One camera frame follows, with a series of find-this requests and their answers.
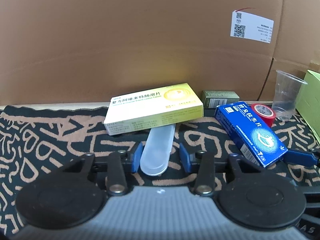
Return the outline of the green open cardboard box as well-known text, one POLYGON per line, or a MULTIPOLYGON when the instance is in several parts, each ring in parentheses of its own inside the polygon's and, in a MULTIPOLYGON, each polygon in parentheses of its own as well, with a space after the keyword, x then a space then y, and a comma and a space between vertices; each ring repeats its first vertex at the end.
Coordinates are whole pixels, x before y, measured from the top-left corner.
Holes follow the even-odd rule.
POLYGON ((308 70, 304 81, 308 84, 299 91, 300 101, 297 103, 297 111, 310 126, 314 136, 319 141, 320 118, 320 82, 319 73, 308 70))

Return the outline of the yellow white medicine box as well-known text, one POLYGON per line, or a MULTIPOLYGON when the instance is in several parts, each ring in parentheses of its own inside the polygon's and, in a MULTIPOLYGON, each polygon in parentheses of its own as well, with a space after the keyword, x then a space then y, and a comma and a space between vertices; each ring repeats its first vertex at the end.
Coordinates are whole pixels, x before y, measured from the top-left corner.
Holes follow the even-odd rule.
POLYGON ((103 122, 108 135, 172 125, 203 117, 203 103, 187 83, 115 96, 103 122))

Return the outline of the black tan lettered mat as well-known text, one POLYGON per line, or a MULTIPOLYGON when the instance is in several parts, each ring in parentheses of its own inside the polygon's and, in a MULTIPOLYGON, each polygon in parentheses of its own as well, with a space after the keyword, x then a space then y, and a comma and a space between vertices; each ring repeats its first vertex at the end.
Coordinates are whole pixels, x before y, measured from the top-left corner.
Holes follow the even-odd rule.
MULTIPOLYGON (((11 237, 23 228, 15 200, 25 184, 85 153, 102 157, 146 142, 146 130, 109 136, 103 124, 106 113, 105 107, 52 111, 7 106, 1 110, 1 233, 11 237)), ((214 112, 206 110, 203 118, 176 125, 169 166, 162 175, 128 174, 128 185, 192 185, 196 175, 184 172, 180 144, 211 151, 218 159, 238 152, 214 112)))

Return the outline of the large brown cardboard box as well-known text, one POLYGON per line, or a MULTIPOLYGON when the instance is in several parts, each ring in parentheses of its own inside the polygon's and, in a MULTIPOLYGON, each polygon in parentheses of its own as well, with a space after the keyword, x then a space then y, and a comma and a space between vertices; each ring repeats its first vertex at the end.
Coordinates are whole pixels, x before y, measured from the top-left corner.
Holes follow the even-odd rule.
POLYGON ((1 0, 1 104, 99 102, 188 83, 270 100, 319 59, 319 0, 1 0), (274 21, 231 37, 233 11, 274 21))

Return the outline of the red tape roll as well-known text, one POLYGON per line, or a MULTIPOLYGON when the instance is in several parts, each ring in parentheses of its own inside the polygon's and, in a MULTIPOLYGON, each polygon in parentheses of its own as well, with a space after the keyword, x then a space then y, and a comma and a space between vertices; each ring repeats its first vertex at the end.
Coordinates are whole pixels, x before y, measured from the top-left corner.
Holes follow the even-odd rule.
POLYGON ((267 124, 268 127, 272 127, 276 119, 276 113, 272 108, 260 103, 254 103, 251 105, 251 109, 253 109, 257 115, 259 115, 259 117, 267 124))

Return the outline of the white shipping label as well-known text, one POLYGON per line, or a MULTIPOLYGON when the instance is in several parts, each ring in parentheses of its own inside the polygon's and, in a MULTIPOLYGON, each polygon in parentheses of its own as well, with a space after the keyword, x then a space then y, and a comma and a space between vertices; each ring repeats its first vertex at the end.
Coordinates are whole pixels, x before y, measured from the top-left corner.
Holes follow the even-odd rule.
POLYGON ((271 43, 274 21, 243 11, 233 11, 231 37, 271 43))

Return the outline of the clear plastic cup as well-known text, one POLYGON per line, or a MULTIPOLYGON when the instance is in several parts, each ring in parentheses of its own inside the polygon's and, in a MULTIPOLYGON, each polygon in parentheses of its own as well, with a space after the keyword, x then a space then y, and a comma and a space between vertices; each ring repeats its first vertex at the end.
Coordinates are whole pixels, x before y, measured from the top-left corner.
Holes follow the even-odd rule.
POLYGON ((300 100, 299 92, 308 83, 303 79, 282 70, 276 70, 276 85, 272 109, 280 121, 289 121, 300 100))

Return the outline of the olive green small box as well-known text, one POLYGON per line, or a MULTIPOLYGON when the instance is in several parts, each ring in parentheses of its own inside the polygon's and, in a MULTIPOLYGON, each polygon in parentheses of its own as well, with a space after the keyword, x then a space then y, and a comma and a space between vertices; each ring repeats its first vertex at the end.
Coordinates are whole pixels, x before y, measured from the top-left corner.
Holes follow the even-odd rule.
POLYGON ((204 108, 216 109, 217 106, 238 102, 240 97, 234 91, 203 90, 201 101, 204 108))

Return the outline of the dark blue medicine box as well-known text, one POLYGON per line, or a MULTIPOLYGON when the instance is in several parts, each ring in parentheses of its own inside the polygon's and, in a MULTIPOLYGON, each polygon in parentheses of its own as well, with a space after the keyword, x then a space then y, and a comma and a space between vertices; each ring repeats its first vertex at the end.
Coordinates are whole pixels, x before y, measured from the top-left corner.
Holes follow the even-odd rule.
POLYGON ((218 106, 215 119, 244 157, 263 168, 288 151, 274 131, 243 101, 218 106))

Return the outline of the translucent white plastic case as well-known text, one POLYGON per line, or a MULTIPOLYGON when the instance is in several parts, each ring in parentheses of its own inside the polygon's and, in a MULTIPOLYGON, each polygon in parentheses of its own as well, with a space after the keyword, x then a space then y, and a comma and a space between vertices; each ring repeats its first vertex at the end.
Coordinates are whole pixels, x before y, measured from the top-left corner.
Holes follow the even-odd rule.
POLYGON ((168 168, 175 124, 150 130, 140 159, 140 169, 148 176, 159 176, 168 168))

